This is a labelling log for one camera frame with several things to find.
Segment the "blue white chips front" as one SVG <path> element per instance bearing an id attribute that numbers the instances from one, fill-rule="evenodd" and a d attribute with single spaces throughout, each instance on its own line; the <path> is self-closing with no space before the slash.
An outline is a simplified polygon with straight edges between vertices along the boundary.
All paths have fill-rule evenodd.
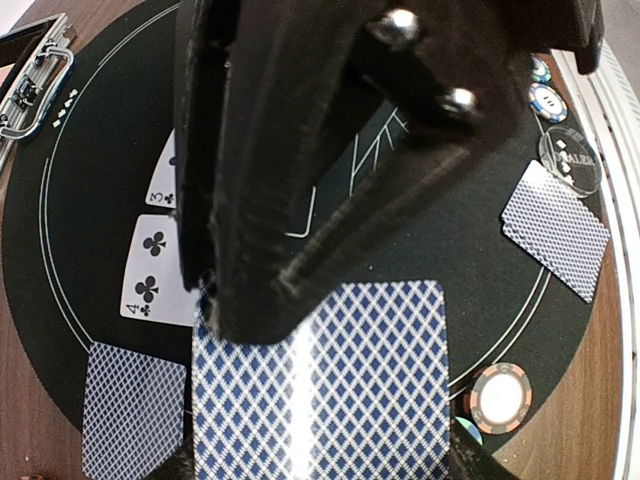
<path id="1" fill-rule="evenodd" d="M 541 118 L 558 124 L 568 118 L 568 107 L 552 87 L 542 83 L 532 83 L 528 90 L 529 106 Z"/>

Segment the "round black poker mat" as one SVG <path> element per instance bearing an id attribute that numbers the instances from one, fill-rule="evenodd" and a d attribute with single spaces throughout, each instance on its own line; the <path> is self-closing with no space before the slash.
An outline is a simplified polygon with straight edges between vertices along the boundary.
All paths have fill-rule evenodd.
<path id="1" fill-rule="evenodd" d="M 176 5 L 147 1 L 77 56 L 47 125 L 20 146 L 4 209 L 4 283 L 41 383 L 80 426 L 94 341 L 176 363 L 190 331 L 120 312 L 125 264 L 170 134 Z M 348 273 L 351 282 L 431 279 L 443 288 L 449 377 L 518 364 L 541 406 L 569 367 L 592 307 L 502 232 L 501 214 L 538 156 L 537 116 Z"/>

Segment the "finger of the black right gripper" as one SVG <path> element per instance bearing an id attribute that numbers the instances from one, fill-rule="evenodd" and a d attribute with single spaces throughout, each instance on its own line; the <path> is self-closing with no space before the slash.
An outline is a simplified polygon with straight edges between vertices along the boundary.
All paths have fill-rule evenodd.
<path id="1" fill-rule="evenodd" d="M 288 229 L 311 187 L 337 166 L 381 107 L 394 107 L 407 130 L 357 176 L 354 190 L 301 246 L 290 249 L 285 239 L 286 255 L 294 257 L 327 226 L 346 232 L 345 268 L 333 288 L 513 135 L 534 53 L 572 52 L 579 69 L 590 73 L 604 37 L 598 1 L 346 2 L 350 140 L 300 199 Z M 219 320 L 219 335 L 238 344 L 273 344 L 305 316 Z"/>
<path id="2" fill-rule="evenodd" d="M 175 53 L 185 285 L 215 272 L 215 320 L 300 320 L 345 268 L 334 226 L 294 257 L 284 244 L 350 140 L 350 5 L 184 1 Z"/>

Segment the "blue card front seat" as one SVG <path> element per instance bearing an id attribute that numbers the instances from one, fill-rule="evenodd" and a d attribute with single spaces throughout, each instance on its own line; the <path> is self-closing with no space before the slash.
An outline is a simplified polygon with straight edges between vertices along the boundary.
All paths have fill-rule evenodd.
<path id="1" fill-rule="evenodd" d="M 593 300 L 609 230 L 563 182 L 530 162 L 501 218 L 509 238 L 582 300 Z"/>

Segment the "aluminium poker case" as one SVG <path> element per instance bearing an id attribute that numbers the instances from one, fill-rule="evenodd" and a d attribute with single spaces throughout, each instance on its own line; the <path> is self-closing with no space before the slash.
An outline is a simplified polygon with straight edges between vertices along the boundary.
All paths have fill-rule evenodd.
<path id="1" fill-rule="evenodd" d="M 1 36 L 1 163 L 35 135 L 74 65 L 76 31 L 59 13 Z"/>

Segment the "aluminium front rail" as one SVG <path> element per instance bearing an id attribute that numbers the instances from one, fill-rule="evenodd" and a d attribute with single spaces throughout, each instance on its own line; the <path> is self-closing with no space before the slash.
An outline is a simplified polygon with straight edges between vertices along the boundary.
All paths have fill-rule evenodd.
<path id="1" fill-rule="evenodd" d="M 578 73 L 574 55 L 554 50 L 559 68 L 599 151 L 621 306 L 622 405 L 613 477 L 639 477 L 639 99 L 608 44 L 598 70 Z"/>

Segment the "grey blue card deck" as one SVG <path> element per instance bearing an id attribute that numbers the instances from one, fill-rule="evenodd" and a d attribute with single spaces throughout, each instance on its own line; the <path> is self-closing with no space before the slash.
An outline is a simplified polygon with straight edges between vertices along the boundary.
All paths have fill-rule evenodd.
<path id="1" fill-rule="evenodd" d="M 433 280 L 346 283 L 285 340 L 192 337 L 199 479 L 444 479 L 449 370 Z"/>

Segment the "green chips front seat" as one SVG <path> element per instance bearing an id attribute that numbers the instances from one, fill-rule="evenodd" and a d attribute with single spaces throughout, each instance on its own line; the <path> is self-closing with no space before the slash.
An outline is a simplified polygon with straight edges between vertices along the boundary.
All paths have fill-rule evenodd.
<path id="1" fill-rule="evenodd" d="M 547 63 L 539 57 L 532 55 L 532 72 L 531 77 L 534 83 L 548 84 L 551 80 L 552 74 Z"/>

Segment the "orange chips seat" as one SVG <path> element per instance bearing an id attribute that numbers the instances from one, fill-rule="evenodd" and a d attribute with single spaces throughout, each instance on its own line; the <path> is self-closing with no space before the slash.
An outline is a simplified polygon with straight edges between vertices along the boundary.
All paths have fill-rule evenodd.
<path id="1" fill-rule="evenodd" d="M 516 430 L 533 403 L 525 370 L 501 362 L 479 371 L 464 396 L 464 409 L 481 433 L 502 435 Z"/>

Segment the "blue card seat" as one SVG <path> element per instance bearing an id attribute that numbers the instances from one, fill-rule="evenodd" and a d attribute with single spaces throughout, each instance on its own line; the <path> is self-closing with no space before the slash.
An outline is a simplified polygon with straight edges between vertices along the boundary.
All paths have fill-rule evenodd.
<path id="1" fill-rule="evenodd" d="M 563 182 L 530 162 L 501 218 L 509 238 L 582 300 L 593 300 L 609 230 Z"/>
<path id="2" fill-rule="evenodd" d="M 82 469 L 90 479 L 142 479 L 183 441 L 186 367 L 95 342 L 85 379 Z"/>

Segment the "clear round dealer button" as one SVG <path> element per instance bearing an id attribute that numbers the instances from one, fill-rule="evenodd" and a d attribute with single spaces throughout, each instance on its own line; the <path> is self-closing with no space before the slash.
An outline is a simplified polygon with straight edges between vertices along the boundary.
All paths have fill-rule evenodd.
<path id="1" fill-rule="evenodd" d="M 602 180 L 598 154 L 576 129 L 550 127 L 538 144 L 539 160 L 579 198 L 595 194 Z"/>

